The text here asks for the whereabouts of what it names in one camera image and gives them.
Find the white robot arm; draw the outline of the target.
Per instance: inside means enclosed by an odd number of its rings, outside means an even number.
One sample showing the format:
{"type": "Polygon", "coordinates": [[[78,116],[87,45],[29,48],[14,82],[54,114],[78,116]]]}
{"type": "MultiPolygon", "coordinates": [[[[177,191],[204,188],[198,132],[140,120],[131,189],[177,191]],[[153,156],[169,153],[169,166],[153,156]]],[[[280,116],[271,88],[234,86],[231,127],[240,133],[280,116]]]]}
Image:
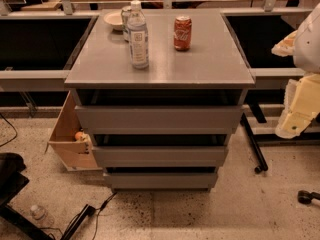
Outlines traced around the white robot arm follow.
{"type": "Polygon", "coordinates": [[[289,80],[285,108],[275,129],[277,136],[291,139],[299,136],[320,113],[320,4],[271,52],[292,56],[294,65],[305,71],[299,80],[289,80]]]}

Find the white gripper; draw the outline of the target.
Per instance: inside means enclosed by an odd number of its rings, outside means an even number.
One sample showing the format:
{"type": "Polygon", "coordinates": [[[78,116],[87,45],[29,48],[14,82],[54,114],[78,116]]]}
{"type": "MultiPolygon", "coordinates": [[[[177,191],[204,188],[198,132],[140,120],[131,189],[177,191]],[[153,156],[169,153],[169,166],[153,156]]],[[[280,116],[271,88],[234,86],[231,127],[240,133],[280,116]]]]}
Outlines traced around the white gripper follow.
{"type": "Polygon", "coordinates": [[[290,79],[275,134],[284,139],[297,137],[319,113],[320,75],[308,73],[299,80],[290,79]]]}

